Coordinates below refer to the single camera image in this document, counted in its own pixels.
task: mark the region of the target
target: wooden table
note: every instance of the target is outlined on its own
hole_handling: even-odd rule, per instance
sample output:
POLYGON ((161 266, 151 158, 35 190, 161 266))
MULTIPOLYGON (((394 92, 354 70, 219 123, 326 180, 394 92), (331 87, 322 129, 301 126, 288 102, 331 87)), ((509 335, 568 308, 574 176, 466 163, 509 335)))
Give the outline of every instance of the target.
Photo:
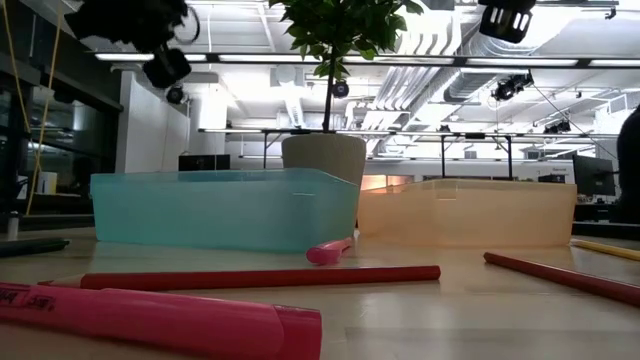
MULTIPOLYGON (((0 281, 85 272, 309 267, 301 256, 96 243, 91 229, 23 234, 73 240, 58 253, 0 259, 0 281)), ((632 359, 640 309, 486 265, 485 250, 640 284, 640 263, 588 250, 393 248, 361 239, 341 266, 438 264, 439 282, 188 291, 319 309, 323 360, 632 359)), ((183 359, 165 351, 0 324, 2 359, 183 359)))

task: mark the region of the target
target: pink highlighter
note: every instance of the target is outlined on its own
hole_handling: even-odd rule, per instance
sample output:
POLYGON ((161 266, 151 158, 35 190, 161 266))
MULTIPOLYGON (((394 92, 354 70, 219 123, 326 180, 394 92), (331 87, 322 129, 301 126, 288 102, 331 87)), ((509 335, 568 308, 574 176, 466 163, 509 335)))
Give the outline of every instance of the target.
POLYGON ((316 265, 337 264, 342 258, 342 253, 352 247, 354 239, 352 236, 342 239, 330 241, 312 247, 307 251, 307 260, 316 265))
POLYGON ((130 290, 0 283, 0 319, 215 359, 318 360, 316 310, 130 290))

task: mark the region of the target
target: beige planter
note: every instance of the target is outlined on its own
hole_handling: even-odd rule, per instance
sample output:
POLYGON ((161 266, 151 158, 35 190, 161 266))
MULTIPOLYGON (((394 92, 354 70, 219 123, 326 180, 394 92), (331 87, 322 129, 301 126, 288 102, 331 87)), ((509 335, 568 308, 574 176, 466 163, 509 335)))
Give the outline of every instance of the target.
POLYGON ((282 142, 282 156, 285 168, 318 169, 360 186, 367 144, 346 135, 298 135, 282 142))

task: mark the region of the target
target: computer monitor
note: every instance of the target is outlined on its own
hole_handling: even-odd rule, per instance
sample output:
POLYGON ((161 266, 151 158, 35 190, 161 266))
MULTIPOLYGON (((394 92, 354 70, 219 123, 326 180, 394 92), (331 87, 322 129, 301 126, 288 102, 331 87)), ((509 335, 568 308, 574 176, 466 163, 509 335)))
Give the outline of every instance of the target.
POLYGON ((616 196, 611 160, 574 155, 573 172, 579 194, 616 196))
POLYGON ((231 155, 180 156, 179 171, 206 171, 231 169, 231 155))

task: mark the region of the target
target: blue plastic bin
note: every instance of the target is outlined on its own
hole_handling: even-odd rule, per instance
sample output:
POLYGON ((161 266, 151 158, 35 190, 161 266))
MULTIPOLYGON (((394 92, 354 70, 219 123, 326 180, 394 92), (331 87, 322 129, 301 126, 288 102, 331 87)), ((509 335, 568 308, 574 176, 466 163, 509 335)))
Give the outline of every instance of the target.
POLYGON ((314 169, 93 175, 100 241, 305 252, 353 234, 359 189, 314 169))

